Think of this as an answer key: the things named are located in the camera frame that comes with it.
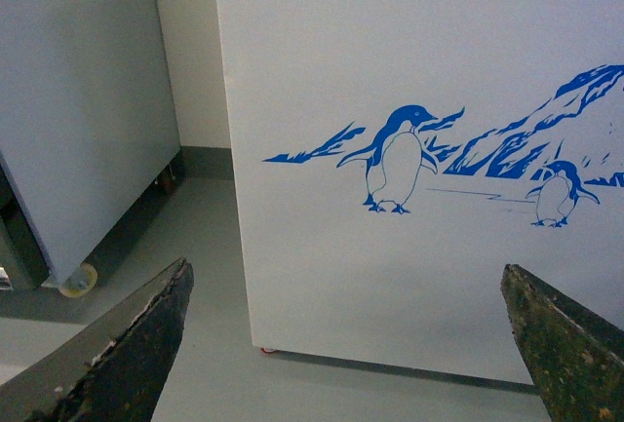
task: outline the blue line drawing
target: blue line drawing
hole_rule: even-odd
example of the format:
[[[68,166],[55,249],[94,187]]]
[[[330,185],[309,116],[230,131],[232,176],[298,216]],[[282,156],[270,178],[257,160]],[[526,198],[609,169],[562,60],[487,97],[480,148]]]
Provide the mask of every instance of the blue line drawing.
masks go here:
[[[389,206],[398,214],[410,212],[406,203],[422,167],[435,174],[530,179],[541,184],[523,200],[512,199],[516,195],[510,198],[434,190],[486,195],[490,200],[513,202],[517,207],[519,203],[535,204],[537,221],[533,225],[563,227],[580,198],[600,203],[583,185],[624,187],[623,82],[624,64],[593,68],[560,86],[552,98],[524,118],[502,129],[486,130],[468,141],[440,141],[434,133],[451,128],[464,116],[465,107],[437,119],[421,105],[405,105],[390,114],[369,145],[348,152],[336,167],[364,161],[364,205],[376,212],[386,211]],[[351,122],[312,151],[279,154],[263,162],[303,164],[316,157],[343,154],[344,141],[366,130],[353,128],[354,124]]]
[[[555,96],[532,111],[521,120],[509,124],[502,130],[492,129],[477,136],[463,145],[463,149],[448,167],[446,174],[475,175],[483,173],[489,177],[521,178],[530,171],[531,179],[549,161],[558,160],[565,153],[567,160],[573,161],[577,167],[589,168],[592,159],[603,160],[604,165],[610,147],[604,143],[604,153],[578,154],[573,143],[565,144],[561,137],[561,125],[571,119],[584,118],[579,126],[596,127],[596,122],[604,118],[612,118],[610,130],[606,132],[605,141],[620,144],[621,139],[613,133],[614,121],[621,121],[621,116],[613,114],[612,109],[596,107],[597,102],[611,92],[621,92],[617,86],[624,77],[624,65],[603,65],[577,75],[569,83],[559,87]],[[605,186],[624,186],[623,161],[610,161],[609,164],[594,171],[600,176],[588,181],[591,184]]]
[[[347,154],[338,162],[337,168],[353,161],[366,161],[368,196],[364,205],[370,206],[369,211],[386,211],[381,204],[392,203],[395,205],[392,212],[410,212],[404,204],[413,192],[420,168],[424,166],[438,173],[434,156],[422,148],[416,134],[420,125],[435,119],[420,105],[400,107],[392,112],[371,144]],[[431,130],[452,125],[452,122],[442,120],[437,124],[439,126],[433,125]]]
[[[429,191],[443,191],[446,193],[461,193],[462,195],[477,195],[477,196],[486,196],[489,201],[500,201],[505,203],[522,203],[527,205],[534,204],[533,201],[527,200],[515,200],[511,198],[505,198],[500,193],[485,193],[480,191],[463,191],[463,190],[446,190],[444,188],[427,188]]]
[[[309,161],[314,157],[324,157],[324,156],[333,156],[335,154],[341,154],[343,151],[338,151],[342,147],[342,142],[348,139],[353,139],[358,134],[361,134],[365,131],[364,127],[354,128],[353,130],[349,130],[351,126],[355,122],[351,122],[341,131],[332,136],[328,141],[313,149],[310,152],[299,152],[295,156],[291,156],[290,154],[278,154],[275,157],[270,159],[264,159],[262,162],[281,162],[281,163],[289,163],[289,164],[303,164],[304,162]]]
[[[576,208],[580,198],[589,198],[600,204],[598,197],[583,188],[576,166],[569,161],[556,161],[544,166],[553,176],[546,183],[530,190],[526,197],[537,196],[535,214],[537,221],[532,225],[563,227]]]

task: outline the gray floor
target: gray floor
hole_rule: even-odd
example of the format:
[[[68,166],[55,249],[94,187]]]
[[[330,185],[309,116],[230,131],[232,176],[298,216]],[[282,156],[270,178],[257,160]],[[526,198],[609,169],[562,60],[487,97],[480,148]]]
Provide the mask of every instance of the gray floor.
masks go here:
[[[54,350],[179,256],[196,284],[155,421],[547,421],[532,394],[441,375],[263,355],[251,344],[231,181],[189,178],[146,197],[95,251],[101,280],[76,300],[0,295],[0,381]]]

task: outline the baseboard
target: baseboard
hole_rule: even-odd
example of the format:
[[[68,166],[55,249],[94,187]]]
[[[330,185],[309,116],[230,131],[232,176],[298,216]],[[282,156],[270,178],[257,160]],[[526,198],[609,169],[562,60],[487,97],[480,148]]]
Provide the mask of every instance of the baseboard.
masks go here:
[[[188,177],[234,179],[232,150],[229,148],[182,146],[182,158]]]

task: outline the penguin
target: penguin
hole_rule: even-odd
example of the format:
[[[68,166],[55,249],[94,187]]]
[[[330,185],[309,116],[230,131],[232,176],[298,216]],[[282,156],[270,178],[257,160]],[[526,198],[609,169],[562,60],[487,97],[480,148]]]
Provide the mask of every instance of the penguin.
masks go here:
[[[550,221],[550,227],[561,228],[567,225],[567,219],[580,198],[589,198],[598,205],[601,203],[594,193],[583,188],[572,162],[555,161],[544,168],[549,169],[554,176],[526,194],[526,198],[537,196],[537,221],[532,222],[532,225],[543,226],[545,221]]]
[[[418,127],[436,117],[420,105],[406,105],[390,114],[386,124],[368,146],[351,152],[336,165],[366,161],[365,179],[368,196],[365,206],[369,211],[382,212],[381,203],[394,203],[392,212],[409,212],[405,202],[413,192],[420,167],[438,172],[435,158],[422,148],[416,135]]]

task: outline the white wall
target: white wall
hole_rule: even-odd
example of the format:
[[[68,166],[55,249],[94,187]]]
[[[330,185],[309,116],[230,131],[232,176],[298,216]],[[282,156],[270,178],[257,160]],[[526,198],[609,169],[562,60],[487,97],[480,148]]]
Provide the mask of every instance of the white wall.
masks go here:
[[[158,0],[182,145],[230,147],[216,0]]]

